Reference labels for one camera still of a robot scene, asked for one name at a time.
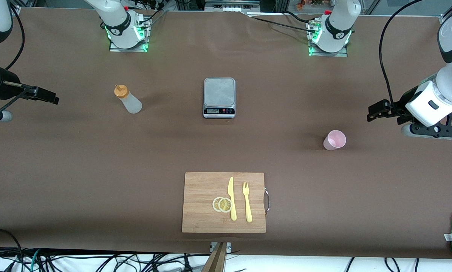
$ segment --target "pink plastic cup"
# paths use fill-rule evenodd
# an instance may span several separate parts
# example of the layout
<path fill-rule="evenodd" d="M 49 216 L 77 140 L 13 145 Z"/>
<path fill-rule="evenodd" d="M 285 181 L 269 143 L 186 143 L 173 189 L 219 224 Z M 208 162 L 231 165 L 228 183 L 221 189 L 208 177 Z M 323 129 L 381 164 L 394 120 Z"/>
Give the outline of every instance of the pink plastic cup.
<path fill-rule="evenodd" d="M 323 147 L 326 150 L 336 150 L 337 148 L 341 148 L 345 146 L 347 142 L 347 138 L 345 138 L 345 134 L 340 130 L 330 131 L 323 141 Z"/>

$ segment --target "lemon slice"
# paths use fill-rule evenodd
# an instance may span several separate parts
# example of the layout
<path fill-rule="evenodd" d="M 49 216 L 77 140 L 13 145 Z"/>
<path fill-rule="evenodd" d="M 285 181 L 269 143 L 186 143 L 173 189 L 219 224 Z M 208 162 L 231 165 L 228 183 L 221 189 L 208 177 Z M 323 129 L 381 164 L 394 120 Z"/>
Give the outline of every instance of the lemon slice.
<path fill-rule="evenodd" d="M 217 198 L 215 198 L 215 199 L 212 201 L 212 208 L 213 208 L 215 211 L 217 211 L 217 212 L 221 212 L 221 210 L 219 210 L 219 201 L 220 201 L 221 199 L 223 199 L 223 197 L 222 197 L 222 196 L 218 196 Z"/>
<path fill-rule="evenodd" d="M 221 212 L 229 212 L 231 210 L 231 200 L 229 198 L 219 200 L 219 210 Z"/>

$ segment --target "yellow plastic fork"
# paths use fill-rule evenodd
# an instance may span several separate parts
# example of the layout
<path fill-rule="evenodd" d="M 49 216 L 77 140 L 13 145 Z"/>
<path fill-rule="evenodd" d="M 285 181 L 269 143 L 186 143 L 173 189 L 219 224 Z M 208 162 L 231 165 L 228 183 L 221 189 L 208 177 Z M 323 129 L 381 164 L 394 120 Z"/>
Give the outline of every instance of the yellow plastic fork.
<path fill-rule="evenodd" d="M 245 203 L 246 203 L 246 221 L 248 223 L 251 223 L 253 221 L 253 217 L 251 215 L 250 200 L 248 198 L 249 194 L 250 194 L 250 188 L 248 187 L 248 183 L 243 182 L 243 195 L 245 195 Z"/>

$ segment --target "wooden cutting board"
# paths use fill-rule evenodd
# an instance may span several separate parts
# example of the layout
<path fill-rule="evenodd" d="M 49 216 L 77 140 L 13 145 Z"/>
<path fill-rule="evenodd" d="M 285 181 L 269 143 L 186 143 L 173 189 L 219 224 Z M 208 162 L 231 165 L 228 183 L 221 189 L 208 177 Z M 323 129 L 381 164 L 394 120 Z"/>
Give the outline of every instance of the wooden cutting board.
<path fill-rule="evenodd" d="M 217 212 L 212 202 L 228 195 L 229 178 L 234 178 L 234 200 L 238 219 L 230 213 Z M 252 222 L 246 221 L 243 181 L 248 182 Z M 264 173 L 186 172 L 184 180 L 183 232 L 195 233 L 265 233 L 263 204 Z"/>

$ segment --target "white tag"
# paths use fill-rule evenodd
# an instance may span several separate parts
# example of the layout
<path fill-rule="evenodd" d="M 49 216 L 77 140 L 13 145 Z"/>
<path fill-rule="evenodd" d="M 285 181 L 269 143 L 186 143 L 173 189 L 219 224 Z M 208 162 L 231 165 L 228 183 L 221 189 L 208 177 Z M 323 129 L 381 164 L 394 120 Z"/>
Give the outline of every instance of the white tag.
<path fill-rule="evenodd" d="M 444 239 L 446 239 L 446 241 L 452 241 L 452 233 L 446 233 Z"/>

